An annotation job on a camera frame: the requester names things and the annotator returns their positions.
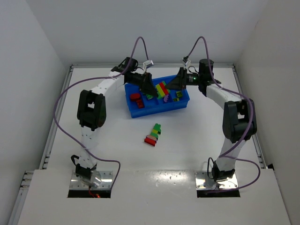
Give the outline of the red green striped lego stack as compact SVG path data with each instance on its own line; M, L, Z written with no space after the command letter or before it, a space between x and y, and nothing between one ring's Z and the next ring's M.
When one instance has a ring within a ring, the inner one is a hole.
M155 88L156 88L157 94L158 94L157 99L164 98L165 96L170 94L170 90L167 89L165 86L166 86L165 81L162 81L162 82L158 83L157 85L155 85Z

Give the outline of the round red lego brick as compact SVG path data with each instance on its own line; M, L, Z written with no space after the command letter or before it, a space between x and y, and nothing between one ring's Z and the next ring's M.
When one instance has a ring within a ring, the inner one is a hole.
M136 102L138 100L141 99L141 94L140 93L132 93L130 96L129 96L129 99L133 102Z

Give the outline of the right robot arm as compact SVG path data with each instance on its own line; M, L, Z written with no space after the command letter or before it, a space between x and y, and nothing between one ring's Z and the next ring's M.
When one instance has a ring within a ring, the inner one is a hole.
M257 132L254 102L235 91L223 88L214 78L212 60L200 60L197 73L188 71L188 57L183 58L183 64L166 87L170 90L184 90L187 86L197 86L205 97L213 100L223 110L224 144L207 175L214 181L226 180L235 173L235 163L241 148Z

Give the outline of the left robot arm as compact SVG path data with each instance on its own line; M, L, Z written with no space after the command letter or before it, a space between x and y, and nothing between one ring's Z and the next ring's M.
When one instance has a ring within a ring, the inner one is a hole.
M91 90L82 90L79 97L77 119L82 132L82 152L80 156L72 156L75 173L86 180L91 180L97 168L98 160L93 157L97 146L100 128L106 120L106 98L120 86L129 83L136 85L145 94L158 96L152 82L151 73L147 69L153 66L151 60L143 63L143 74L136 73L138 61L125 58L118 66L111 69L108 78Z

